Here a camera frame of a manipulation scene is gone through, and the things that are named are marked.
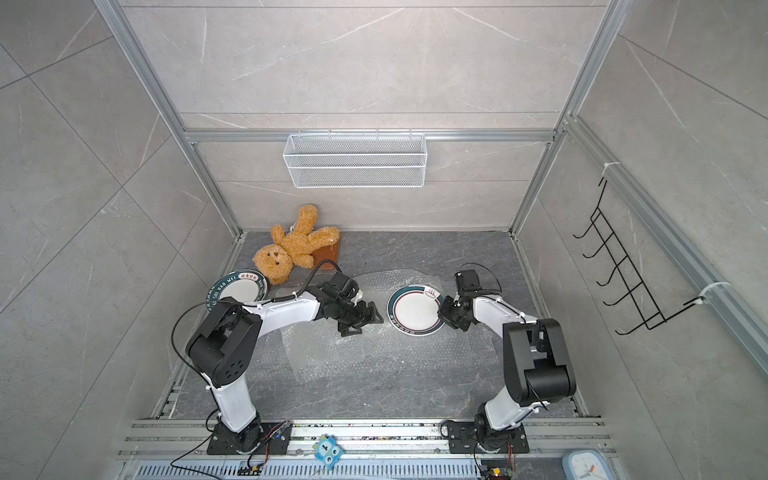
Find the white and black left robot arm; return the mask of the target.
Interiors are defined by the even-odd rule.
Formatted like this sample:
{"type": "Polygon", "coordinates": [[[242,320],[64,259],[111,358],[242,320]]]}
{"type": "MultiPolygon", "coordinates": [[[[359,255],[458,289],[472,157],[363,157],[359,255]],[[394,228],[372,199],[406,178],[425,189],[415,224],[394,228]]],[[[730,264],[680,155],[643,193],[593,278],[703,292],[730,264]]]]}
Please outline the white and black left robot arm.
{"type": "Polygon", "coordinates": [[[296,293],[266,302],[247,304],[225,297],[215,304],[185,348],[218,407],[215,440],[240,454],[262,448],[267,433],[244,378],[256,344],[274,331],[322,319],[336,321],[343,337],[383,322],[375,304],[362,299],[357,282],[340,272],[318,285],[304,285],[296,293]]]}

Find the bubble plate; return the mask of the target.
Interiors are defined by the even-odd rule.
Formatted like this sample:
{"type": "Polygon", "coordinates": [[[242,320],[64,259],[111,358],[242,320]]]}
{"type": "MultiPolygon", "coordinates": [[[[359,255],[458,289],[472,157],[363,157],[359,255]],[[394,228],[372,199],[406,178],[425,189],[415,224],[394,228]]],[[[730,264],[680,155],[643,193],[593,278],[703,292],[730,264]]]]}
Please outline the bubble plate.
{"type": "Polygon", "coordinates": [[[427,285],[407,285],[395,291],[387,304],[390,323],[410,336],[428,336],[442,328],[438,316],[442,294],[427,285]]]}
{"type": "Polygon", "coordinates": [[[206,308],[211,311],[223,298],[231,297],[240,303],[253,304],[267,297],[268,281],[254,269],[234,270],[218,279],[206,296],[206,308]]]}

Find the large bubble wrap sheet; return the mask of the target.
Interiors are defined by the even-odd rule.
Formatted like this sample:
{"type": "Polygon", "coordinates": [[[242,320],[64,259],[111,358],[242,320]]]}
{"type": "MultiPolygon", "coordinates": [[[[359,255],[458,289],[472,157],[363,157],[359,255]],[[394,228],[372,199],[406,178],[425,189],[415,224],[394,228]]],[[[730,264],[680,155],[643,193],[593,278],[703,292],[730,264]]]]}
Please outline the large bubble wrap sheet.
{"type": "Polygon", "coordinates": [[[439,277],[396,269],[361,274],[355,280],[363,299],[375,303],[383,322],[369,324],[360,334],[349,337],[342,337],[337,323],[330,319],[283,329],[288,362],[299,382],[398,370],[476,370],[498,362],[494,345],[498,336],[483,325],[472,326],[466,332],[443,326],[427,336],[413,336],[392,324],[388,315],[391,296],[411,285],[445,294],[447,290],[439,277]]]}

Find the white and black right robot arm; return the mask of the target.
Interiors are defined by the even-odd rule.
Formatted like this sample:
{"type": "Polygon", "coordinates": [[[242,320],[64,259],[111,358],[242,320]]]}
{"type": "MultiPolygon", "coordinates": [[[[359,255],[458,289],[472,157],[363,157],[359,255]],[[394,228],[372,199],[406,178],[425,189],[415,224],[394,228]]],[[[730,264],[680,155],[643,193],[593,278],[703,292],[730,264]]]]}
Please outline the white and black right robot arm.
{"type": "Polygon", "coordinates": [[[519,454],[530,451],[524,421],[576,393],[565,335],[553,318],[536,318],[507,303],[498,290],[481,286],[474,269],[454,275],[457,293],[440,304],[438,317],[456,330],[483,324],[502,341],[504,386],[470,422],[440,425],[452,454],[519,454]]]}

